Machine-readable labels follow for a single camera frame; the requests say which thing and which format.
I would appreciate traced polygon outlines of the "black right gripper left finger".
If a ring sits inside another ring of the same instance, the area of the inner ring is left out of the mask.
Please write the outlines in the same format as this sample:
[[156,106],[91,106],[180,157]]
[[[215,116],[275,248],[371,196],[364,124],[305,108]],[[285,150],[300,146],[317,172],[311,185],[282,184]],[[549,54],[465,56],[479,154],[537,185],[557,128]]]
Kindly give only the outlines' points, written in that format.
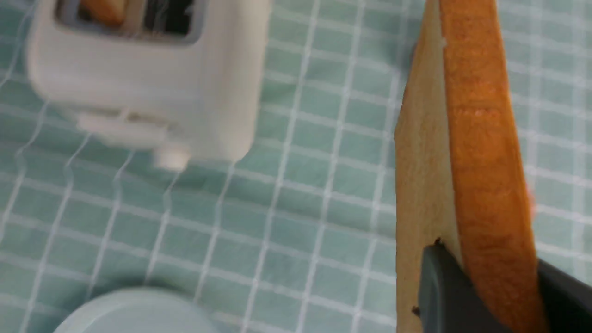
[[509,333],[478,297],[454,257],[441,244],[421,256],[419,318],[424,333]]

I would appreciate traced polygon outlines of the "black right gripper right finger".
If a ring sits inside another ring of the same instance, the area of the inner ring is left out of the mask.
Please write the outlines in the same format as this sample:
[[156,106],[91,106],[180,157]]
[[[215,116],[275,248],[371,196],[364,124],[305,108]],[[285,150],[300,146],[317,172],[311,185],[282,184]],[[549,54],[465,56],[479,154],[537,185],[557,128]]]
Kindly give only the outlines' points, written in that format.
[[538,263],[539,289],[551,333],[592,331],[592,287],[543,259]]

